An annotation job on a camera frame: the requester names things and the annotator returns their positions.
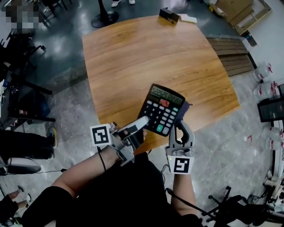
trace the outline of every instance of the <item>black cable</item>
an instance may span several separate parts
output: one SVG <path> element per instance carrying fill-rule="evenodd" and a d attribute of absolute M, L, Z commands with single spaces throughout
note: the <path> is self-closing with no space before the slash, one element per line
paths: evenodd
<path fill-rule="evenodd" d="M 191 203 L 189 203 L 189 202 L 183 200 L 182 198 L 178 197 L 177 195 L 175 195 L 172 189 L 166 188 L 166 192 L 168 192 L 172 197 L 174 197 L 174 198 L 178 199 L 179 201 L 183 202 L 185 205 L 187 205 L 187 206 L 189 206 L 189 207 L 192 207 L 192 208 L 194 208 L 194 209 L 196 209 L 196 210 L 198 210 L 198 211 L 200 211 L 200 212 L 202 212 L 202 213 L 208 215 L 208 216 L 209 216 L 210 218 L 212 218 L 213 220 L 216 220 L 216 218 L 215 218 L 214 216 L 212 216 L 211 214 L 205 212 L 204 210 L 202 210 L 202 209 L 200 209 L 200 208 L 198 208 L 198 207 L 192 205 Z"/>
<path fill-rule="evenodd" d="M 168 165 L 168 164 L 164 164 L 164 166 L 163 166 L 162 170 L 160 171 L 160 173 L 161 173 L 161 174 L 162 174 L 162 176 L 163 176 L 164 184 L 165 184 L 165 182 L 166 182 L 166 178 L 165 178 L 165 175 L 163 174 L 163 172 L 165 171 L 166 167 L 168 167 L 168 168 L 170 169 L 170 167 L 169 167 L 169 165 Z"/>
<path fill-rule="evenodd" d="M 51 170 L 51 171 L 47 171 L 47 172 L 65 172 L 66 169 L 61 169 L 61 170 Z M 34 172 L 34 173 L 27 173 L 27 174 L 35 174 L 35 173 L 47 173 L 47 172 Z M 18 174 L 18 173 L 8 173 L 6 175 L 23 175 L 23 174 Z"/>
<path fill-rule="evenodd" d="M 98 153 L 99 153 L 99 157 L 101 158 L 102 164 L 103 164 L 103 168 L 105 169 L 105 172 L 107 171 L 106 166 L 105 166 L 105 162 L 103 161 L 103 157 L 101 154 L 102 150 L 100 149 L 100 147 L 98 147 Z"/>

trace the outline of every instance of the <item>table top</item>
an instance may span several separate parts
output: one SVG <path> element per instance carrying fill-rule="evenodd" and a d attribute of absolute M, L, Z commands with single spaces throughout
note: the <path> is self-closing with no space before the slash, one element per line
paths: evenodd
<path fill-rule="evenodd" d="M 101 124 L 122 127 L 137 119 L 152 83 L 193 104 L 184 116 L 193 131 L 239 107 L 222 63 L 193 23 L 173 25 L 159 16 L 127 20 L 83 36 L 83 49 Z M 168 142 L 148 131 L 135 153 Z"/>

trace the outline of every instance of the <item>wrist strap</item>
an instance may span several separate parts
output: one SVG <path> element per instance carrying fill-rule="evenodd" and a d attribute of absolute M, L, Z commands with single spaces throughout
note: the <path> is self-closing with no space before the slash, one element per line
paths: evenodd
<path fill-rule="evenodd" d="M 105 166 L 105 162 L 103 161 L 103 157 L 102 157 L 102 150 L 100 149 L 100 147 L 98 147 L 98 153 L 99 153 L 99 157 L 101 158 L 102 164 L 103 164 L 103 168 L 105 169 L 105 171 L 107 171 L 106 166 Z"/>

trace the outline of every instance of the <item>grey floor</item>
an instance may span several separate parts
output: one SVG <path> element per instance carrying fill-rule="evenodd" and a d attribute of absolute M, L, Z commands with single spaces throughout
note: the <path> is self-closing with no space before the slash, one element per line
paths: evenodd
<path fill-rule="evenodd" d="M 64 0 L 68 11 L 56 7 L 57 17 L 35 30 L 33 38 L 35 45 L 44 45 L 46 51 L 38 50 L 32 57 L 36 70 L 26 67 L 26 79 L 38 85 L 43 85 L 52 77 L 76 66 L 84 60 L 82 36 L 96 28 L 91 26 L 91 20 L 99 14 L 97 0 Z M 103 1 L 106 10 L 111 10 L 112 0 Z M 158 15 L 159 10 L 169 7 L 175 13 L 186 13 L 197 18 L 197 26 L 205 35 L 238 36 L 237 32 L 223 19 L 214 15 L 207 4 L 199 0 L 136 0 L 135 5 L 129 5 L 128 0 L 122 0 L 114 10 L 119 12 L 118 22 L 137 17 Z"/>
<path fill-rule="evenodd" d="M 84 65 L 67 70 L 50 81 L 55 95 L 48 97 L 50 116 L 56 118 L 59 146 L 53 160 L 38 160 L 44 171 L 60 170 L 88 158 L 96 152 L 91 145 L 89 127 L 98 124 Z M 209 210 L 215 204 L 208 195 L 222 199 L 227 185 L 231 195 L 260 195 L 266 172 L 271 168 L 272 153 L 265 150 L 260 139 L 264 123 L 260 123 L 252 90 L 256 85 L 252 73 L 230 77 L 241 107 L 213 125 L 195 132 L 195 162 L 192 170 L 193 187 L 198 206 Z M 25 125 L 25 132 L 46 135 L 47 124 Z M 252 142 L 244 137 L 252 135 Z M 166 164 L 164 146 L 154 149 L 150 160 L 162 169 Z M 172 187 L 173 175 L 164 172 L 165 187 Z M 5 193 L 21 185 L 35 199 L 60 175 L 58 172 L 1 176 L 0 185 Z M 231 226 L 244 226 L 236 221 Z"/>

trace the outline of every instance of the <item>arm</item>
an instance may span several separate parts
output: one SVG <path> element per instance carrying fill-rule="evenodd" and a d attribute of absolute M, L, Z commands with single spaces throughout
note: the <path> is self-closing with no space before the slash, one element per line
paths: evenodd
<path fill-rule="evenodd" d="M 106 169 L 109 169 L 119 157 L 116 150 L 107 146 L 101 153 Z M 76 198 L 81 189 L 83 189 L 91 180 L 102 175 L 105 172 L 99 154 L 74 165 L 64 172 L 52 186 L 57 186 L 68 191 L 73 198 Z"/>
<path fill-rule="evenodd" d="M 182 199 L 196 206 L 195 195 L 190 175 L 175 174 L 173 191 L 174 194 L 176 194 L 178 197 L 181 197 Z M 181 216 L 188 214 L 197 215 L 197 210 L 185 205 L 183 202 L 179 201 L 174 197 L 172 197 L 171 204 Z"/>

